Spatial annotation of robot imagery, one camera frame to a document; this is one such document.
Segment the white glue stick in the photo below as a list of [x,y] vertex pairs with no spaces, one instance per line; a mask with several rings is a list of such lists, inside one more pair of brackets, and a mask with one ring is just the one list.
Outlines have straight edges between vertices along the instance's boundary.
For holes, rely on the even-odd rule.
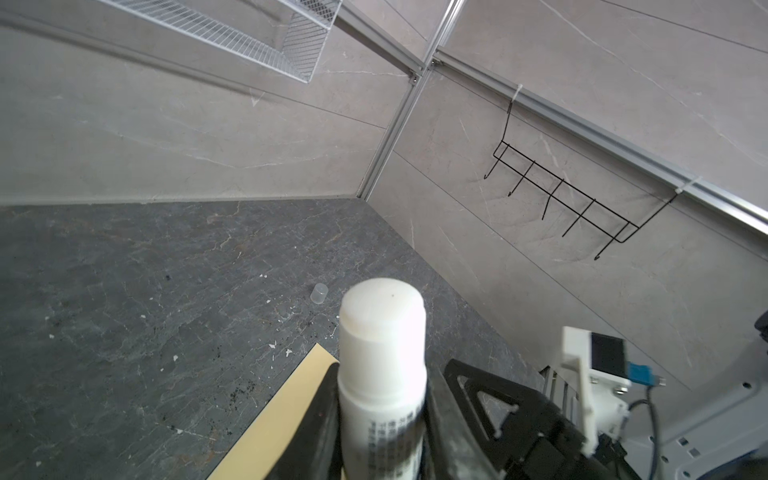
[[353,286],[340,308],[341,448],[349,479],[415,479],[424,438],[426,311],[396,279]]

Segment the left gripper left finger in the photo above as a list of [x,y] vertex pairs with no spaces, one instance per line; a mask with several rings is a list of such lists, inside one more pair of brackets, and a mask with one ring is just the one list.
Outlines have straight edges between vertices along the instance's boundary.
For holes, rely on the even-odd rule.
[[338,370],[338,362],[327,369],[295,434],[266,479],[342,477]]

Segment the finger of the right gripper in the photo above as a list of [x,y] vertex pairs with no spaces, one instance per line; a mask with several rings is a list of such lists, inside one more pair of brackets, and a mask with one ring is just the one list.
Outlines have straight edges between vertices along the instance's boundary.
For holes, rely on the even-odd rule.
[[536,443],[540,392],[456,359],[444,377],[470,431],[488,456],[525,456]]

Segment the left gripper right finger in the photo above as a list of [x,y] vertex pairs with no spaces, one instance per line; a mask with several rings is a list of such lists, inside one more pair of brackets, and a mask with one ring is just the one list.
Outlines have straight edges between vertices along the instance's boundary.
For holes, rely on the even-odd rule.
[[443,374],[427,369],[423,479],[497,479]]

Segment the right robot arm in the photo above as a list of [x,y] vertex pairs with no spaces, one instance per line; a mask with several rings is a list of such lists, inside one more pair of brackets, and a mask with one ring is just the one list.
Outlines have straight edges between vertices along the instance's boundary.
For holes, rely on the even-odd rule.
[[662,420],[663,379],[631,363],[622,339],[562,332],[562,370],[539,389],[451,360],[428,401],[438,478],[618,479],[650,452],[651,479],[767,475],[767,342],[689,393]]

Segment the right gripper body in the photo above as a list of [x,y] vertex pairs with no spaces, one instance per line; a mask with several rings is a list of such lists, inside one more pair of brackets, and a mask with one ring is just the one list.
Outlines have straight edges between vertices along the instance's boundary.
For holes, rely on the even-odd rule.
[[551,401],[535,395],[518,403],[502,426],[500,451],[507,479],[636,479],[626,451],[608,435],[582,452],[584,435]]

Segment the yellow kraft envelope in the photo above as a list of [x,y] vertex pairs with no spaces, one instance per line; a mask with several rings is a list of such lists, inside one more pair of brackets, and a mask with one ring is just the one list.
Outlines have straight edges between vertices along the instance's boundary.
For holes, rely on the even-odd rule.
[[321,345],[314,345],[209,477],[264,479],[292,440],[335,362]]

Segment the clear glue stick cap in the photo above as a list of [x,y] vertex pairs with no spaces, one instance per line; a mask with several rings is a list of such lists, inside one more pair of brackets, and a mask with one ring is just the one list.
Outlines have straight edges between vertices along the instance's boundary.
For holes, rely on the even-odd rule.
[[310,294],[310,300],[315,304],[321,305],[325,302],[328,291],[329,289],[325,284],[317,283]]

